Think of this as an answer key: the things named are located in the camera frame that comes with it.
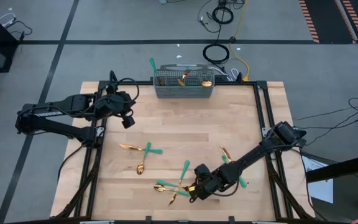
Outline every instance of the orange striped tape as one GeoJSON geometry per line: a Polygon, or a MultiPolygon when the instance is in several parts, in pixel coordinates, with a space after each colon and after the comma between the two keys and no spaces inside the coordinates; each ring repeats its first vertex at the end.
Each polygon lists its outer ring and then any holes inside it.
{"type": "Polygon", "coordinates": [[[351,25],[348,23],[348,21],[346,19],[347,17],[345,15],[344,11],[342,11],[342,7],[339,5],[339,3],[336,0],[334,0],[334,2],[335,2],[335,5],[336,5],[338,11],[341,13],[342,20],[346,25],[346,28],[347,28],[347,31],[349,32],[349,35],[352,37],[352,43],[356,43],[357,37],[354,35],[354,33],[352,31],[351,25]]]}
{"type": "Polygon", "coordinates": [[[358,31],[358,16],[352,6],[352,3],[349,0],[343,0],[343,3],[345,5],[347,12],[351,16],[351,19],[353,20],[354,24],[356,25],[356,29],[358,31]]]}
{"type": "Polygon", "coordinates": [[[320,40],[319,40],[317,31],[316,31],[316,29],[314,28],[313,21],[311,20],[311,17],[310,17],[310,13],[309,13],[309,10],[308,10],[308,6],[306,5],[306,3],[305,3],[304,0],[299,0],[299,5],[301,6],[301,10],[302,10],[303,16],[304,16],[305,19],[306,19],[306,23],[307,23],[307,25],[308,25],[308,28],[309,28],[311,37],[312,37],[312,39],[313,39],[313,42],[314,42],[314,43],[320,43],[320,40]]]}

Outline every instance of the wooden tabletop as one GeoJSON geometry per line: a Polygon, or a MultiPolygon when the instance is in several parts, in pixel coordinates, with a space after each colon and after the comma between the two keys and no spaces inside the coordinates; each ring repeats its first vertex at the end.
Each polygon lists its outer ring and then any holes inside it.
{"type": "MultiPolygon", "coordinates": [[[[98,82],[84,82],[81,93],[94,93],[98,82]]],[[[282,82],[268,82],[274,120],[292,124],[288,101],[282,82]]],[[[134,96],[134,86],[120,86],[134,96]]],[[[262,105],[264,98],[260,92],[262,105]]],[[[92,219],[95,220],[227,220],[234,216],[237,221],[275,220],[272,196],[268,182],[265,160],[261,159],[242,173],[248,183],[239,187],[232,197],[210,196],[189,203],[188,197],[178,195],[168,206],[170,192],[157,192],[153,186],[157,179],[177,183],[186,159],[190,161],[182,185],[194,182],[193,169],[204,163],[211,170],[223,162],[219,145],[238,159],[261,140],[255,96],[251,86],[216,86],[210,99],[165,99],[155,96],[153,86],[140,86],[140,96],[132,107],[136,124],[124,129],[121,119],[108,119],[107,132],[94,199],[92,219]],[[149,153],[145,171],[137,175],[136,167],[143,153],[121,149],[119,144],[163,149],[163,154],[149,153]]],[[[74,119],[73,125],[83,127],[90,123],[74,119]]],[[[69,140],[66,156],[80,143],[69,140]]],[[[83,167],[85,149],[67,161],[62,169],[51,215],[63,210],[78,189],[83,167]]],[[[288,189],[300,205],[312,216],[308,204],[305,173],[300,155],[293,151],[282,154],[288,189]]],[[[282,216],[285,217],[283,197],[278,189],[282,216]]],[[[82,214],[85,214],[83,203],[82,214]]]]}

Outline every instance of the yellow cable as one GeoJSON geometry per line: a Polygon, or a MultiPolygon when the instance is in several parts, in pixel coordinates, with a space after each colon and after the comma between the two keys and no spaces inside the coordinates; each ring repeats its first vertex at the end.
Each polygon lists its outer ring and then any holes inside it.
{"type": "MultiPolygon", "coordinates": [[[[250,0],[246,0],[246,4],[244,5],[244,7],[242,8],[242,14],[241,14],[241,18],[240,18],[240,21],[239,21],[239,24],[237,26],[237,30],[236,30],[236,33],[234,34],[234,38],[236,38],[236,35],[237,33],[239,32],[240,30],[240,26],[241,26],[241,22],[242,22],[242,18],[244,17],[244,15],[246,14],[246,10],[248,8],[248,5],[249,5],[249,1],[250,0]]],[[[241,59],[236,53],[235,51],[233,51],[233,49],[231,48],[231,43],[229,44],[229,48],[230,48],[230,51],[234,54],[234,56],[236,56],[236,58],[242,62],[246,67],[247,67],[247,75],[243,78],[244,81],[248,81],[249,80],[249,65],[247,64],[247,62],[243,59],[241,59]]]]}

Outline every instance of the metal utensil basket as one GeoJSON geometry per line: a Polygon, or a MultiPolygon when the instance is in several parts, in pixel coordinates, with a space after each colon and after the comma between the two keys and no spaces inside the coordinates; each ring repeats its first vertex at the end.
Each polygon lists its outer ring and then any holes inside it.
{"type": "Polygon", "coordinates": [[[206,65],[170,64],[161,65],[153,78],[155,93],[158,98],[209,98],[214,88],[214,73],[206,65]],[[203,87],[201,82],[210,81],[210,87],[203,87]]]}

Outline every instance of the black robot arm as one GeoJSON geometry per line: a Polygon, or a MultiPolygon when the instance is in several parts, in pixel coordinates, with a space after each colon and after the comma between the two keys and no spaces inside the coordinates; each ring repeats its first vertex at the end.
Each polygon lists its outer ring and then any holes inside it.
{"type": "Polygon", "coordinates": [[[246,155],[227,164],[223,164],[214,171],[210,172],[205,164],[201,164],[195,169],[196,181],[188,187],[190,202],[197,198],[204,200],[215,191],[223,192],[236,184],[242,171],[267,154],[277,150],[286,151],[294,146],[303,146],[305,140],[302,137],[304,131],[294,130],[287,122],[276,124],[257,147],[246,155]]]}
{"type": "Polygon", "coordinates": [[[88,121],[97,121],[110,116],[122,118],[122,125],[129,128],[135,124],[131,107],[135,100],[124,92],[118,91],[121,81],[117,81],[114,72],[110,73],[110,83],[104,87],[106,94],[98,97],[97,94],[77,94],[67,97],[62,101],[25,104],[21,111],[17,112],[16,128],[18,133],[33,135],[37,131],[45,131],[62,134],[69,138],[77,138],[86,146],[92,146],[96,138],[101,134],[101,127],[77,128],[71,125],[46,119],[52,116],[68,115],[72,118],[85,118],[88,121]]]}

